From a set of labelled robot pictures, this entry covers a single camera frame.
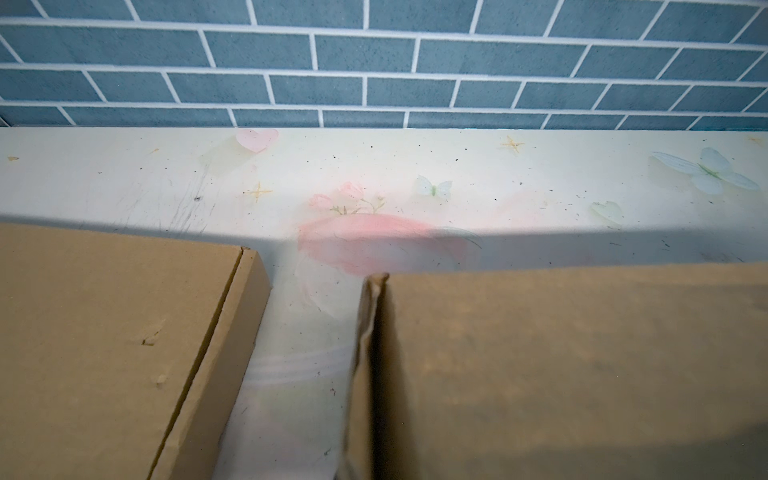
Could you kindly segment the brown cardboard box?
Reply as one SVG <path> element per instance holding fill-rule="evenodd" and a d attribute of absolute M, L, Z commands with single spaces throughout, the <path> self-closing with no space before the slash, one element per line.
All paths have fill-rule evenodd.
<path fill-rule="evenodd" d="M 223 244 L 1 227 L 1 475 L 208 479 L 270 294 Z"/>

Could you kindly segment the cardboard stack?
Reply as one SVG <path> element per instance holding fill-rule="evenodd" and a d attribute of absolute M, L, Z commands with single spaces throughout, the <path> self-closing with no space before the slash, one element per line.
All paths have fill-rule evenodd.
<path fill-rule="evenodd" d="M 767 267 L 380 274 L 340 479 L 763 479 Z"/>

